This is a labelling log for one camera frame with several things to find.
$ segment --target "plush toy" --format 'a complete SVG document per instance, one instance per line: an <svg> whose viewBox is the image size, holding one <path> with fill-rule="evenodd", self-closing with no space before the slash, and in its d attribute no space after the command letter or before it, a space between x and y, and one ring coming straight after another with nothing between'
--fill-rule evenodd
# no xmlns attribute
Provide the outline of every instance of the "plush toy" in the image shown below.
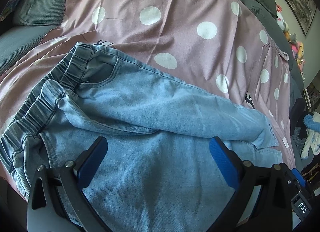
<svg viewBox="0 0 320 232"><path fill-rule="evenodd" d="M285 38L290 42L290 34L289 34L289 25L288 23L284 20L282 14L280 13L281 10L277 10L277 17L276 21L280 29L283 31Z"/></svg>
<svg viewBox="0 0 320 232"><path fill-rule="evenodd" d="M299 45L298 48L298 59L302 60L303 59L303 54L304 54L304 49L303 49L303 43L302 42L297 42Z"/></svg>
<svg viewBox="0 0 320 232"><path fill-rule="evenodd" d="M297 35L294 33L294 34L290 34L290 41L289 43L295 45L297 47Z"/></svg>
<svg viewBox="0 0 320 232"><path fill-rule="evenodd" d="M298 48L294 44L290 44L290 46L291 46L293 58L296 60L298 58Z"/></svg>
<svg viewBox="0 0 320 232"><path fill-rule="evenodd" d="M281 28L282 31L285 30L285 20L283 19L283 16L279 11L277 11L277 17L276 17L278 26Z"/></svg>
<svg viewBox="0 0 320 232"><path fill-rule="evenodd" d="M298 51L297 51L297 64L299 66L300 71L302 72L303 66L305 65L306 61L303 57L304 54L304 50L303 50L303 43L302 42L297 42L298 45Z"/></svg>
<svg viewBox="0 0 320 232"><path fill-rule="evenodd" d="M276 7L277 7L277 11L281 13L282 12L282 7L279 6L278 4L276 4Z"/></svg>

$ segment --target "elastic waistband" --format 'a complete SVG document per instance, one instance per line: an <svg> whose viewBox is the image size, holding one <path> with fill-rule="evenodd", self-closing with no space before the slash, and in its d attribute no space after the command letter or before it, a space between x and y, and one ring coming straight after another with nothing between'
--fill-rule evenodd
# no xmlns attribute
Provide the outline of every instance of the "elastic waistband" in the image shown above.
<svg viewBox="0 0 320 232"><path fill-rule="evenodd" d="M24 150L22 145L25 137L38 136L51 120L57 101L67 90L74 92L96 49L98 50L89 44L76 43L61 62L33 87L11 122L11 128L8 128L0 139L0 160L10 173L13 170L13 157Z"/></svg>

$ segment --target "light blue jeans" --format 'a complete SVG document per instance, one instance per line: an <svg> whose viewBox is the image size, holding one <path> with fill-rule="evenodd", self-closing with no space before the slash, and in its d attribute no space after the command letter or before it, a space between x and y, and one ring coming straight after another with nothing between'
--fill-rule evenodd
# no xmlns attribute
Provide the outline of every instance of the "light blue jeans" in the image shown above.
<svg viewBox="0 0 320 232"><path fill-rule="evenodd" d="M259 111L82 43L32 89L0 157L28 197L38 165L75 160L99 135L108 153L84 193L115 232L207 230L234 192L210 155L213 136L257 166L282 161Z"/></svg>

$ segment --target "polka dot bedsheet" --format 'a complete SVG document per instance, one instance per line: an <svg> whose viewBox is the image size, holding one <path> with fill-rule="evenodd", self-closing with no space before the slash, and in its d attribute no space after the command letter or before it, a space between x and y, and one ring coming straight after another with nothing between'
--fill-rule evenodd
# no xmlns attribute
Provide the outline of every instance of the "polka dot bedsheet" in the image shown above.
<svg viewBox="0 0 320 232"><path fill-rule="evenodd" d="M283 161L295 167L287 55L239 0L66 0L62 24L2 77L0 134L32 87L78 41L113 45L187 83L261 111L271 120Z"/></svg>

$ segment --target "picture frame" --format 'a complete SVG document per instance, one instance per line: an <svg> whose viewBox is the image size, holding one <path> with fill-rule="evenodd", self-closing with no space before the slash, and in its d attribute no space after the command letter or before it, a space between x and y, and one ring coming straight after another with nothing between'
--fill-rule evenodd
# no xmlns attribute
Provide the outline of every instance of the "picture frame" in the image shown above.
<svg viewBox="0 0 320 232"><path fill-rule="evenodd" d="M316 3L313 0L286 0L286 2L296 17L303 34L307 35L316 14Z"/></svg>

